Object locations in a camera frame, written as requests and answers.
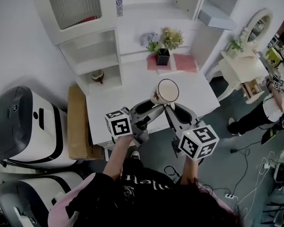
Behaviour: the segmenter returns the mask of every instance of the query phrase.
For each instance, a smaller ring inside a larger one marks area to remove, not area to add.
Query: cardboard box
[[[78,86],[70,87],[68,92],[67,134],[70,159],[104,159],[103,148],[89,142],[86,98]]]

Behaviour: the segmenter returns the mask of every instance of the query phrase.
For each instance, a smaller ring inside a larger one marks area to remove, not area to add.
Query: desk leg
[[[233,91],[234,87],[228,86],[226,90],[218,97],[218,101],[222,101],[224,98],[228,97]]]
[[[208,73],[208,76],[206,77],[208,83],[211,82],[211,80],[213,79],[213,76],[215,75],[216,72],[220,71],[220,65],[217,65],[216,67],[214,67],[213,69],[211,69],[211,71]]]

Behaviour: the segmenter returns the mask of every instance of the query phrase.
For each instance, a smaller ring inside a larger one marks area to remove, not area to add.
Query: mirror frame
[[[249,39],[249,36],[252,32],[252,29],[254,28],[254,26],[257,24],[257,22],[262,18],[262,17],[265,17],[265,16],[268,16],[268,19],[267,19],[267,23],[263,29],[263,31],[259,34],[259,36],[257,38],[255,38],[253,41],[250,41],[248,42],[248,39]],[[246,37],[244,39],[244,42],[243,44],[245,46],[251,46],[253,49],[256,49],[259,47],[259,44],[260,42],[262,41],[262,39],[265,37],[265,35],[267,34],[269,28],[270,28],[270,25],[272,23],[272,20],[273,20],[273,13],[270,9],[263,9],[263,10],[260,10],[253,18],[252,20],[250,21],[250,23],[248,24],[247,26],[247,34],[246,34]]]

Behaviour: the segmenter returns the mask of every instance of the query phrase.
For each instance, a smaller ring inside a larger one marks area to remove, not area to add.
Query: white cup
[[[174,102],[179,97],[177,84],[170,79],[161,80],[151,94],[151,101],[154,104],[170,104],[174,108]]]

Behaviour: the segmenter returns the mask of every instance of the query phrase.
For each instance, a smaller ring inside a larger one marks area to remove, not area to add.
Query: desk surface
[[[126,106],[131,109],[137,103],[150,98],[155,86],[162,79],[171,79],[179,87],[178,103],[192,109],[199,117],[210,113],[220,104],[202,73],[175,71],[159,75],[147,70],[147,61],[135,61],[121,65],[122,86],[86,97],[89,126],[94,144],[111,140],[104,115]],[[165,114],[148,125],[149,133],[168,128]]]
[[[221,54],[229,65],[231,65],[240,83],[252,81],[258,77],[268,76],[268,72],[259,58],[234,60],[224,51],[222,51]]]

